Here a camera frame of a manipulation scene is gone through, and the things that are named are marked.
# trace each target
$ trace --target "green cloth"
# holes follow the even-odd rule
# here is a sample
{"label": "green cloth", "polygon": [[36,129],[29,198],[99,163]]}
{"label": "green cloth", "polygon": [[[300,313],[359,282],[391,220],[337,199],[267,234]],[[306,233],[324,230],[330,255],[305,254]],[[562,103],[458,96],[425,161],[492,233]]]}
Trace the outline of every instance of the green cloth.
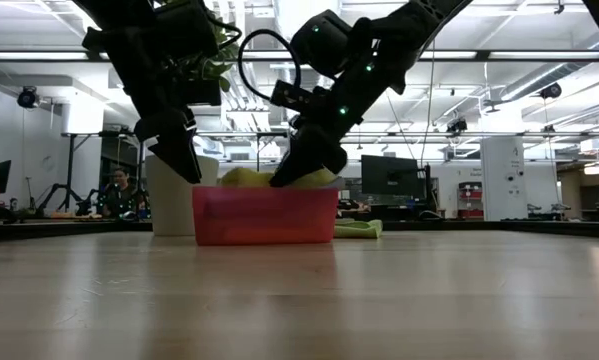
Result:
{"label": "green cloth", "polygon": [[341,219],[335,223],[335,238],[378,239],[382,231],[381,220],[365,222]]}

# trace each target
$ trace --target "desk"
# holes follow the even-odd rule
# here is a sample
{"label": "desk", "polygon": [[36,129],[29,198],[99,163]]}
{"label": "desk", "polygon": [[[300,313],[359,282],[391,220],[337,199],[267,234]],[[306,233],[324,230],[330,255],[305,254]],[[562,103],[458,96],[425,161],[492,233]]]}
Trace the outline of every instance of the desk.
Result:
{"label": "desk", "polygon": [[0,243],[1,359],[599,359],[599,240]]}

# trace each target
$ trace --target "ceiling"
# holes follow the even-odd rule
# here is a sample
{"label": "ceiling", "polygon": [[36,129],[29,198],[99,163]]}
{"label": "ceiling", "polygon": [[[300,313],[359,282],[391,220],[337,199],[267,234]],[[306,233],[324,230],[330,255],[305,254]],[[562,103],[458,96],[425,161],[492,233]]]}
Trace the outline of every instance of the ceiling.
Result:
{"label": "ceiling", "polygon": [[[208,6],[224,18],[235,20],[237,25],[246,29],[246,33],[259,28],[278,30],[277,23],[281,28],[291,27],[291,22],[302,23],[324,8],[331,8],[343,20],[353,24],[362,16],[386,16],[404,3],[395,0],[302,0],[300,7],[293,7],[289,2],[297,1],[206,0]],[[585,50],[592,45],[589,43],[591,39],[599,38],[598,28],[581,1],[565,0],[564,3],[565,11],[555,15],[557,0],[475,0],[437,36],[434,47],[437,50]],[[84,22],[88,24],[71,1],[0,0],[0,50],[82,50]],[[277,48],[277,42],[267,37],[255,39],[250,47],[252,50]],[[418,63],[406,75],[406,92],[398,95],[388,90],[365,114],[361,128],[355,127],[352,132],[394,131],[397,129],[396,120],[403,123],[408,131],[425,131],[429,122],[432,124],[430,129],[445,131],[445,124],[457,115],[466,117],[469,130],[484,130],[479,119],[489,115],[482,111],[485,109],[479,99],[492,96],[488,89],[503,89],[533,71],[543,71],[547,66],[556,65],[559,64]],[[262,92],[269,93],[279,77],[291,77],[291,71],[286,69],[289,69],[287,63],[256,62],[249,74],[256,79]],[[129,98],[117,87],[114,80],[117,77],[110,64],[0,63],[0,83],[3,86],[12,85],[14,88],[14,84],[8,83],[9,77],[21,75],[70,76],[101,95],[108,105],[106,122],[133,125],[137,120]],[[328,85],[311,69],[304,70],[302,75],[304,79],[311,80],[304,81],[305,87]],[[236,69],[232,69],[228,76],[236,87],[231,94],[226,94],[224,111],[220,107],[194,108],[201,130],[252,131],[287,126],[286,111],[255,99],[243,87]],[[563,95],[555,101],[548,100],[546,111],[543,100],[532,96],[501,108],[523,114],[519,125],[522,130],[538,131],[547,121],[556,122],[599,105],[599,63],[560,79],[559,84]],[[257,121],[252,121],[253,116],[247,111],[255,108],[266,110],[265,116],[257,115]],[[599,126],[599,114],[582,117],[557,130],[581,131],[592,126]],[[377,140],[353,137],[344,139],[344,142],[375,143]],[[561,147],[573,145],[576,142],[573,140],[578,141],[568,139]],[[224,142],[227,146],[234,145],[227,140]]]}

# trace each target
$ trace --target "green plant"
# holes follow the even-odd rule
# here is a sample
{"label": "green plant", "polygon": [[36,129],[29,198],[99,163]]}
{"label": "green plant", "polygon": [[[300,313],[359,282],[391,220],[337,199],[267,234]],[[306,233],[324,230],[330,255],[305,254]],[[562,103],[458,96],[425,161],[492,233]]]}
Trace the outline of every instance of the green plant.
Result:
{"label": "green plant", "polygon": [[[175,3],[179,1],[190,0],[165,0],[164,3]],[[212,12],[208,12],[208,16],[213,17],[217,22],[222,23],[222,18],[217,18]],[[217,45],[225,43],[228,40],[226,30],[220,26],[210,23],[212,32],[215,36]],[[239,53],[239,45],[233,42],[223,48],[220,47],[219,53],[213,57],[205,57],[203,54],[193,54],[182,62],[182,70],[190,76],[191,80],[217,80],[221,91],[230,91],[230,82],[224,76],[226,71],[232,68],[232,63],[227,63],[226,60],[235,59]]]}

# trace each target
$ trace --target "yellow cloth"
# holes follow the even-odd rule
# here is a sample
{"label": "yellow cloth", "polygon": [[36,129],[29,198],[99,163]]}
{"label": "yellow cloth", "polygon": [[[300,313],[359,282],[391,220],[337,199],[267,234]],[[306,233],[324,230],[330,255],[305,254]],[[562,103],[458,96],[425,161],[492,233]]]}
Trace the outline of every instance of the yellow cloth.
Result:
{"label": "yellow cloth", "polygon": [[[273,173],[258,173],[245,168],[234,168],[221,178],[221,186],[230,187],[268,187]],[[328,169],[321,169],[302,176],[290,186],[295,188],[318,188],[333,182],[337,176]]]}

